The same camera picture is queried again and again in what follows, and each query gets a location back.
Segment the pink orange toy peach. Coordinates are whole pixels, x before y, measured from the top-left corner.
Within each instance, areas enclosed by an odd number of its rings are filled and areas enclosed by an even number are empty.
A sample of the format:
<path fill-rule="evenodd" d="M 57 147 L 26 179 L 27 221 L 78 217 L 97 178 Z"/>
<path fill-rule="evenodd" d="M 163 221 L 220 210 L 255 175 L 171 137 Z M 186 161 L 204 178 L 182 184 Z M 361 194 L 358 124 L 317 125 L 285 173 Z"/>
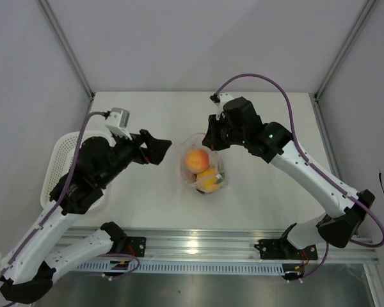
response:
<path fill-rule="evenodd" d="M 184 164 L 192 173 L 201 173 L 209 168 L 209 154 L 201 148 L 189 150 L 184 158 Z"/>

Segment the clear zip top bag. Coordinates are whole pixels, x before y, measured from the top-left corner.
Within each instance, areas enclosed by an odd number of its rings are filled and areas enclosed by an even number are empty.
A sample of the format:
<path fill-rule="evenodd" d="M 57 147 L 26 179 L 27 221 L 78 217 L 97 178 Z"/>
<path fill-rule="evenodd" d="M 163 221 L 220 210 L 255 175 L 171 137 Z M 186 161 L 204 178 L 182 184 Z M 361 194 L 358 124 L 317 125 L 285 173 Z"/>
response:
<path fill-rule="evenodd" d="M 222 156 L 202 144 L 204 133 L 191 135 L 177 148 L 180 181 L 200 194 L 212 194 L 228 186 Z"/>

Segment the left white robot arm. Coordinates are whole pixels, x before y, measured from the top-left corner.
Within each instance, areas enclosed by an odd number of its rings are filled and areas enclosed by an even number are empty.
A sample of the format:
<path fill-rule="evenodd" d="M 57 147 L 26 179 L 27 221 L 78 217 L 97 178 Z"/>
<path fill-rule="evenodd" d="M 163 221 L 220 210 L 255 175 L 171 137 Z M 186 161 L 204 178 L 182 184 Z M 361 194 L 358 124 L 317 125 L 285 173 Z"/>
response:
<path fill-rule="evenodd" d="M 130 138 L 116 136 L 111 146 L 104 137 L 86 139 L 66 174 L 50 193 L 28 234 L 3 260 L 0 304 L 31 304 L 41 299 L 66 273 L 87 260 L 105 254 L 125 253 L 127 234 L 114 222 L 106 222 L 88 237 L 57 252 L 53 247 L 90 207 L 106 187 L 130 163 L 158 165 L 172 142 L 156 139 L 141 129 Z"/>

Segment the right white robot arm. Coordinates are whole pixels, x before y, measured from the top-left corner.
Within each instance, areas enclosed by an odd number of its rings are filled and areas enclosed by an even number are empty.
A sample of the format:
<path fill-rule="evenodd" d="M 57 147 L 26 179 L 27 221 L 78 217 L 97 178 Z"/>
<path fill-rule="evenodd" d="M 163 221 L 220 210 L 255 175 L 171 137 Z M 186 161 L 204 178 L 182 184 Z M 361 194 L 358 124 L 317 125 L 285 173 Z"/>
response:
<path fill-rule="evenodd" d="M 303 224 L 294 223 L 281 236 L 279 249 L 294 258 L 302 249 L 320 242 L 344 248 L 364 221 L 375 197 L 341 182 L 296 146 L 294 137 L 277 122 L 263 123 L 244 97 L 222 94 L 202 144 L 212 151 L 244 147 L 251 155 L 280 169 L 311 194 L 325 213 Z"/>

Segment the white perforated plastic basket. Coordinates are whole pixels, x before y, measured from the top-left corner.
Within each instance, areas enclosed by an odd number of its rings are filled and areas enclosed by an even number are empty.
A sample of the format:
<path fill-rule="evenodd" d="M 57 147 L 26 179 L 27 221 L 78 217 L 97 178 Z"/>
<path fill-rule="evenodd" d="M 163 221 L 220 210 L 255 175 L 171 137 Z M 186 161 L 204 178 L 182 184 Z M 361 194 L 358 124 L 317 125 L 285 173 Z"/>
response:
<path fill-rule="evenodd" d="M 64 136 L 59 138 L 59 140 L 57 140 L 53 148 L 40 195 L 40 204 L 43 209 L 49 202 L 50 192 L 56 186 L 59 179 L 62 176 L 66 175 L 70 169 L 74 157 L 74 152 L 76 149 L 78 136 L 78 131 L 65 134 Z M 81 144 L 92 137 L 105 138 L 110 146 L 115 144 L 115 141 L 113 141 L 113 138 L 111 136 L 99 130 L 86 130 L 83 134 Z M 109 191 L 109 187 L 107 187 L 106 190 L 103 190 L 103 196 L 89 208 L 89 211 L 95 212 L 97 210 L 100 210 L 102 207 L 105 207 Z"/>

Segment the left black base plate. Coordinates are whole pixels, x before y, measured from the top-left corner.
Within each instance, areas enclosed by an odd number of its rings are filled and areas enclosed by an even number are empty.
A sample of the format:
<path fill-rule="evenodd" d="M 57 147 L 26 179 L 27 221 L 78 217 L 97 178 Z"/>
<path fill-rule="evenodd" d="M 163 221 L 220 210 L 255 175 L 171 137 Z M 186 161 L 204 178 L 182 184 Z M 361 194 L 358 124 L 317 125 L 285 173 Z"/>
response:
<path fill-rule="evenodd" d="M 146 248 L 146 237 L 128 237 L 124 245 L 123 253 L 143 258 L 145 256 Z"/>

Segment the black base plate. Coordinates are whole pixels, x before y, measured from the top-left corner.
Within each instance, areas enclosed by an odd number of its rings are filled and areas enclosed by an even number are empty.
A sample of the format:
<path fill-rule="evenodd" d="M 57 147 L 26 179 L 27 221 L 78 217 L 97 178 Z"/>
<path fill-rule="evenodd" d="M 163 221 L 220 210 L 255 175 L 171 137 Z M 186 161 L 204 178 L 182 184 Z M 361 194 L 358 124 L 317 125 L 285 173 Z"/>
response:
<path fill-rule="evenodd" d="M 124 245 L 123 253 L 143 258 L 145 256 L 146 248 L 146 237 L 128 237 Z"/>
<path fill-rule="evenodd" d="M 260 239 L 254 245 L 262 260 L 317 260 L 315 245 L 297 249 L 286 239 Z"/>

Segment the aluminium mounting rail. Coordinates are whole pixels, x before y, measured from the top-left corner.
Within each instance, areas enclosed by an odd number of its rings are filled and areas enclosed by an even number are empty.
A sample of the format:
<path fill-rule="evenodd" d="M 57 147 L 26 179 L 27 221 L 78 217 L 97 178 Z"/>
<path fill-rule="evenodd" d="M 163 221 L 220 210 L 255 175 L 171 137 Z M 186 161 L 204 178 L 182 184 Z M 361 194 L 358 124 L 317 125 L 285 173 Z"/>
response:
<path fill-rule="evenodd" d="M 72 227 L 53 250 L 66 248 L 91 235 L 94 227 Z M 124 228 L 129 237 L 145 237 L 146 252 L 142 260 L 186 262 L 252 262 L 260 260 L 254 248 L 260 239 L 277 239 L 283 230 L 165 230 Z M 326 263 L 378 264 L 375 249 L 349 243 L 346 248 L 330 246 Z"/>

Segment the left aluminium frame post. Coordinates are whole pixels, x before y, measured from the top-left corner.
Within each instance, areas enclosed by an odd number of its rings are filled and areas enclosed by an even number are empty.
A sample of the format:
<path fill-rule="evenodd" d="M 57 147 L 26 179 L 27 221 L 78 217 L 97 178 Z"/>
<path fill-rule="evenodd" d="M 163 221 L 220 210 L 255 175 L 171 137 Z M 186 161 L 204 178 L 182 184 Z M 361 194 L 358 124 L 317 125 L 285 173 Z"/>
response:
<path fill-rule="evenodd" d="M 65 59 L 71 67 L 76 79 L 81 85 L 86 96 L 92 100 L 95 96 L 94 91 L 92 90 L 90 83 L 88 82 L 87 77 L 84 74 L 82 66 L 80 65 L 78 58 L 73 51 L 73 48 L 68 41 L 68 38 L 50 4 L 47 0 L 36 0 L 44 19 L 46 20 L 50 30 L 53 33 L 55 40 L 57 41 L 62 53 L 64 54 Z"/>

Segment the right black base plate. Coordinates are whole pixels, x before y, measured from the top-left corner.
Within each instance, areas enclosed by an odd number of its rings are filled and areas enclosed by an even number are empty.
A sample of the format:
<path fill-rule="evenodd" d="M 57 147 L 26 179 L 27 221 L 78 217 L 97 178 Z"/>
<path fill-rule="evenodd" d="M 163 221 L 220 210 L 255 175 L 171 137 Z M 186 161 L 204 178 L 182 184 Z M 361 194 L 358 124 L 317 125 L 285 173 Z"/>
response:
<path fill-rule="evenodd" d="M 317 260 L 315 245 L 297 249 L 286 239 L 260 239 L 254 245 L 262 260 Z"/>

